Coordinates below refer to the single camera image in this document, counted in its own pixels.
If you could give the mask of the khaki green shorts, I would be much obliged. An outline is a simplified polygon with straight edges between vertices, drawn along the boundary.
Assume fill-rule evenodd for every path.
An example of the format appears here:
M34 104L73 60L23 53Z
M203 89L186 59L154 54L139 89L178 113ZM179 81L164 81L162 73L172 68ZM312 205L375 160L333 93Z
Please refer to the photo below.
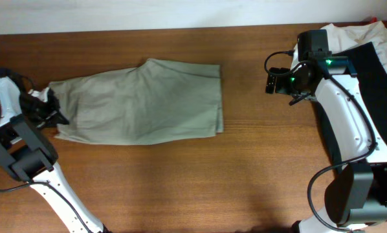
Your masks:
M69 124L58 138L153 145L223 132L220 65L150 58L140 67L52 82Z

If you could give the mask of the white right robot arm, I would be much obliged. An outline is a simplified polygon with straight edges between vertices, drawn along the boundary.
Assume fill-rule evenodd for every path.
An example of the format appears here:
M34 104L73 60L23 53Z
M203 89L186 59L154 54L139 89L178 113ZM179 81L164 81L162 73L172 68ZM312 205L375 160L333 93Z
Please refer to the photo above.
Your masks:
M312 217L292 232L362 232L387 222L387 143L360 93L353 64L345 56L311 57L292 69L266 68L267 93L320 104L341 160L316 172L307 187Z

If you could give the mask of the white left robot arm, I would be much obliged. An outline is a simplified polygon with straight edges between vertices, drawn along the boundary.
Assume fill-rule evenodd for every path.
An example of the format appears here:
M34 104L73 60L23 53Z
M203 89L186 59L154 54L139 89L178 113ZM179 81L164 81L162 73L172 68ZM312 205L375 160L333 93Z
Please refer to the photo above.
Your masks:
M41 132L69 121L54 91L36 89L28 77L0 69L0 167L20 188L35 190L69 232L107 232L67 182L55 147Z

